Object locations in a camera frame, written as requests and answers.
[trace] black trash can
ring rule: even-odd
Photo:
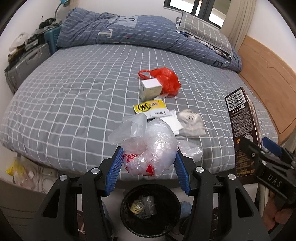
[[[156,214],[140,218],[130,207],[141,196],[153,196]],[[177,196],[162,185],[140,185],[129,191],[120,207],[120,217],[124,226],[137,236],[155,238],[169,233],[180,219],[180,202]]]

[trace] yellow and white package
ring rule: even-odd
[[[146,101],[144,103],[134,105],[133,109],[137,114],[145,114],[147,116],[147,119],[172,115],[172,113],[167,109],[165,103],[162,100]]]

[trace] window frame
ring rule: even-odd
[[[170,2],[171,2],[171,0],[165,0],[163,6],[166,7],[166,8],[170,8],[170,9],[174,9],[174,10],[177,10],[177,11],[185,12],[182,9],[170,6]],[[197,15],[195,15],[195,13],[196,13],[199,2],[200,2],[200,0],[195,0],[194,1],[193,8],[192,8],[192,11],[190,12],[190,14],[195,16],[195,17],[198,17],[198,18],[200,18],[200,19],[202,19],[202,20],[204,20],[204,21],[206,21],[206,22],[208,22],[208,23],[210,23],[212,25],[214,25],[215,27],[217,27],[219,29],[221,29],[221,26],[219,26],[216,23],[209,20],[210,14],[211,14],[212,9],[214,7],[215,0],[202,0],[202,4],[200,5],[200,11],[199,11],[198,16],[197,16]]]

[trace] barcode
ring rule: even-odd
[[[227,102],[229,111],[231,111],[236,107],[245,103],[246,99],[244,98],[244,94],[242,93],[242,90],[239,90],[236,93],[232,94],[231,96],[227,97],[226,102]]]

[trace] wooden headboard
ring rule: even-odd
[[[264,104],[282,143],[296,126],[296,74],[279,56],[249,36],[238,53],[243,65],[239,76]]]

